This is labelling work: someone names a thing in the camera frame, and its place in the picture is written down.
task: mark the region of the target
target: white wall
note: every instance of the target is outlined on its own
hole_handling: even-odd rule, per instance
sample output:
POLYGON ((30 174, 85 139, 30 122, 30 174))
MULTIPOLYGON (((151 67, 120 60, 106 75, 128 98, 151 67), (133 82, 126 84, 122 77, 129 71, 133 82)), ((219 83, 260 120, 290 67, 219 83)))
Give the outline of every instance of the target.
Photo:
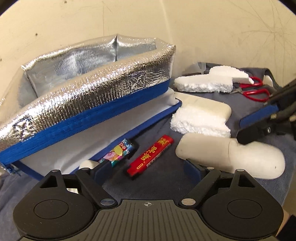
POLYGON ((176 44, 174 76, 207 61, 296 77, 296 16, 278 0, 19 0, 0 16, 0 96, 28 60, 114 33, 176 44))

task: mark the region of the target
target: white foam block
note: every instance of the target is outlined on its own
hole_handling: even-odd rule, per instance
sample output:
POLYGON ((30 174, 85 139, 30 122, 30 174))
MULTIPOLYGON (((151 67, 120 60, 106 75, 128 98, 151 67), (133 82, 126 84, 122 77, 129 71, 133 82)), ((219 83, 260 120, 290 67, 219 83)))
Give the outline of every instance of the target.
POLYGON ((185 106, 173 114, 170 127, 173 131, 200 133, 215 137, 230 137, 226 119, 196 107, 185 106))
POLYGON ((254 81, 249 78, 246 72, 230 66, 222 65, 212 67, 209 74, 232 77, 233 83, 254 84, 254 81))
POLYGON ((278 148, 260 142, 241 145, 235 138, 188 133, 179 142, 176 155, 224 172, 244 169, 253 177, 264 179, 277 178, 285 170, 285 158, 278 148))
POLYGON ((233 88, 232 77, 214 74, 182 76, 175 79, 178 91, 186 92, 224 92, 230 93, 233 88))
POLYGON ((230 106, 222 102, 181 92, 175 92, 175 98, 182 101, 182 107, 191 106, 212 113, 213 115, 220 116, 225 120, 228 120, 231 115, 230 106))

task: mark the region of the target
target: blue fabric edge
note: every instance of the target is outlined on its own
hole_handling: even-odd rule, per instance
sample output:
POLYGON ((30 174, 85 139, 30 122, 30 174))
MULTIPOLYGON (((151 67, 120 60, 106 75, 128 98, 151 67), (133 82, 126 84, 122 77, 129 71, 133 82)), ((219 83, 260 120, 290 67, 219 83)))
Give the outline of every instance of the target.
POLYGON ((55 144, 78 132, 86 130, 116 115, 148 102, 168 90, 170 80, 139 90, 122 98, 97 106, 59 122, 23 142, 0 152, 0 161, 8 165, 55 144))
MULTIPOLYGON (((138 125, 134 129, 128 131, 121 137, 117 138, 115 141, 110 143, 107 147, 105 147, 103 150, 95 154, 93 157, 90 158, 92 161, 97 161, 101 159, 104 155, 106 155, 109 151, 111 151, 116 145, 118 145, 123 139, 130 139, 137 134, 139 134, 141 131, 145 130, 149 126, 153 125, 154 123, 158 122, 162 118, 166 117, 167 115, 175 112, 180 106, 182 105, 182 101, 179 100, 179 102, 172 107, 169 107, 168 109, 158 113, 157 115, 151 117, 147 121, 143 122, 142 124, 138 125)), ((13 163, 17 168, 21 169, 24 173, 28 174, 29 176, 37 179, 40 181, 44 176, 39 174, 38 172, 34 171, 33 169, 29 168, 25 164, 23 164, 21 161, 15 161, 13 163)), ((77 167, 75 170, 73 170, 71 173, 75 173, 78 170, 79 167, 77 167)))
POLYGON ((263 120, 264 118, 267 118, 278 111, 279 111, 279 108, 277 107, 277 105, 264 106, 263 108, 257 110, 256 112, 253 112, 252 114, 249 114, 241 118, 239 121, 239 127, 246 128, 254 124, 255 122, 263 120))

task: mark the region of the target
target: white fabric lining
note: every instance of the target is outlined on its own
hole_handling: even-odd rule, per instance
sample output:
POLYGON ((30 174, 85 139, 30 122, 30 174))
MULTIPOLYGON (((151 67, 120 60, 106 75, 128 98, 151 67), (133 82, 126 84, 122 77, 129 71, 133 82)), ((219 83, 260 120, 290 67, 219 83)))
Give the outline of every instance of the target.
POLYGON ((25 157, 21 162, 43 176, 53 169, 68 174, 120 136, 177 103, 174 91, 169 88, 159 97, 25 157))

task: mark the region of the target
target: colorful lighter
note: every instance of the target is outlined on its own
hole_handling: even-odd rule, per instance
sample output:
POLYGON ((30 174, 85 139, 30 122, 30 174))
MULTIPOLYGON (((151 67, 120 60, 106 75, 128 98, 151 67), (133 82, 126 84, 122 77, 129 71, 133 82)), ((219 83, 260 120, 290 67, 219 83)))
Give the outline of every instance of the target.
POLYGON ((135 146, 130 140, 124 139, 117 146, 115 146, 110 152, 108 152, 98 163, 102 163, 105 160, 109 160, 114 167, 121 159, 135 150, 135 146))
POLYGON ((167 136, 163 135, 156 143, 154 143, 147 151, 143 152, 136 160, 134 160, 127 173, 130 177, 141 174, 147 169, 161 154, 164 152, 174 140, 167 136))

